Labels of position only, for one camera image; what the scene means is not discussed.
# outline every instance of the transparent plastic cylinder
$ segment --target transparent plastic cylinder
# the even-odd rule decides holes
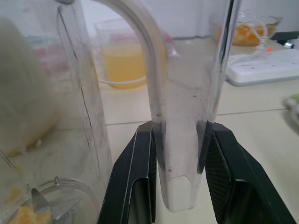
[[[164,204],[174,212],[192,209],[204,172],[240,1],[184,2],[198,7],[195,29],[203,31],[172,37],[177,54],[169,54],[158,27],[159,18],[168,15],[171,8],[161,5],[160,16],[155,16],[150,7],[136,0],[98,1],[126,19],[142,44]]]
[[[112,161],[80,1],[2,1],[0,43],[0,223],[96,223]]]

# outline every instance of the power strip outlet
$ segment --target power strip outlet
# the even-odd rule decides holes
[[[284,49],[267,52],[250,61],[234,61],[246,55],[230,57],[227,78],[235,86],[270,83],[299,78],[299,50]]]

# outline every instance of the white power strip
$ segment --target white power strip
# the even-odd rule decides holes
[[[277,50],[254,60],[234,63],[245,56],[233,55],[229,59],[226,73],[229,82],[235,86],[299,78],[299,50]]]

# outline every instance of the white cable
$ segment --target white cable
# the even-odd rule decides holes
[[[138,78],[132,81],[125,81],[125,82],[113,82],[113,81],[103,81],[103,80],[98,80],[99,83],[106,83],[106,84],[111,84],[111,85],[129,85],[129,84],[135,84],[135,83],[140,83],[142,81],[145,81],[146,77]]]
[[[247,20],[245,22],[242,22],[241,24],[238,24],[238,26],[242,26],[242,25],[248,24],[250,22],[257,22],[257,23],[261,24],[261,26],[263,27],[263,36],[261,37],[257,33],[257,31],[256,31],[256,29],[254,27],[248,25],[248,27],[252,30],[252,32],[255,34],[255,36],[259,39],[260,44],[257,46],[256,51],[253,54],[241,57],[238,60],[233,61],[232,63],[239,63],[239,62],[243,62],[243,61],[250,61],[252,59],[260,57],[266,51],[266,49],[267,49],[268,29],[267,29],[266,25],[262,21],[256,20],[256,19]]]

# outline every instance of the yellow liquid in beaker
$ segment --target yellow liquid in beaker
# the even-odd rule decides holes
[[[138,43],[115,44],[103,47],[106,77],[108,81],[126,82],[145,77],[142,48]],[[131,89],[146,81],[134,84],[111,84],[118,89]]]

